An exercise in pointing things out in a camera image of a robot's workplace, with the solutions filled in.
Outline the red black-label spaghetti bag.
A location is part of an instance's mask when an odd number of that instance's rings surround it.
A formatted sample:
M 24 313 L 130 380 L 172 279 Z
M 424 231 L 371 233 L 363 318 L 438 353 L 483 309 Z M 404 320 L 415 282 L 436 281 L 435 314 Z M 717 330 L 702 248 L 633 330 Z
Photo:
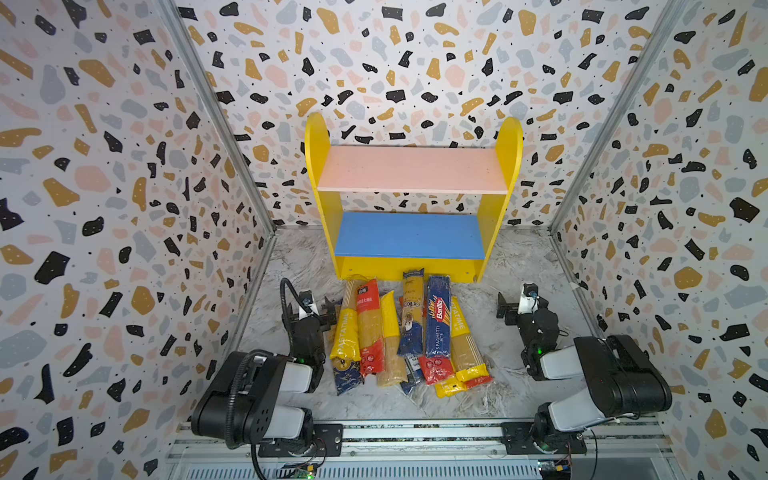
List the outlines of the red black-label spaghetti bag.
M 376 279 L 369 280 L 357 290 L 360 371 L 364 377 L 385 370 L 380 295 Z

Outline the dark blue Anko pasta bag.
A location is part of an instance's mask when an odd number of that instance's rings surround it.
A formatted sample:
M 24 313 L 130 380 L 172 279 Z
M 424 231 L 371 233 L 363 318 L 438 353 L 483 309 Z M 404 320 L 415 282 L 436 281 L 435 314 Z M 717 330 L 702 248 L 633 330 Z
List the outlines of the dark blue Anko pasta bag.
M 424 354 L 424 270 L 403 274 L 400 356 Z

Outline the blue Barilla spaghetti pack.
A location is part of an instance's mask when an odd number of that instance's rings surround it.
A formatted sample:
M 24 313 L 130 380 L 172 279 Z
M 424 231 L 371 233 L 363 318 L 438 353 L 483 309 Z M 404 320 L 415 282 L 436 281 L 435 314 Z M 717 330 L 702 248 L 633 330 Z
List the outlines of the blue Barilla spaghetti pack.
M 449 357 L 451 339 L 451 280 L 430 276 L 426 295 L 425 356 Z

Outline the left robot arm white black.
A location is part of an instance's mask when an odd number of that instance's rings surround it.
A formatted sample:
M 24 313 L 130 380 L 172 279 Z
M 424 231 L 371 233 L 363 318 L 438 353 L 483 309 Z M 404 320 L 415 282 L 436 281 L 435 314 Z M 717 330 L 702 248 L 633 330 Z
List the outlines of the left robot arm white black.
M 279 293 L 289 352 L 230 353 L 191 415 L 195 435 L 222 440 L 229 449 L 272 445 L 295 456 L 317 444 L 311 411 L 280 405 L 278 397 L 312 393 L 319 386 L 324 336 L 336 323 L 335 310 L 331 304 L 318 307 L 311 291 L 298 292 L 286 278 Z

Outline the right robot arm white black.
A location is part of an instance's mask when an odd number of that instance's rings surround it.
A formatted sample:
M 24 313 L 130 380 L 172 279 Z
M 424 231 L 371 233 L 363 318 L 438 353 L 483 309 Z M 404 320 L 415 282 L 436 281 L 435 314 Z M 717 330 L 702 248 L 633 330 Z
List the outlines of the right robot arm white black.
M 560 347 L 559 317 L 536 284 L 525 283 L 516 302 L 499 294 L 496 317 L 517 328 L 523 342 L 521 360 L 534 380 L 585 381 L 577 393 L 541 404 L 527 429 L 506 425 L 509 447 L 530 443 L 543 453 L 583 453 L 586 447 L 579 436 L 585 430 L 671 407 L 669 384 L 630 336 L 581 336 Z

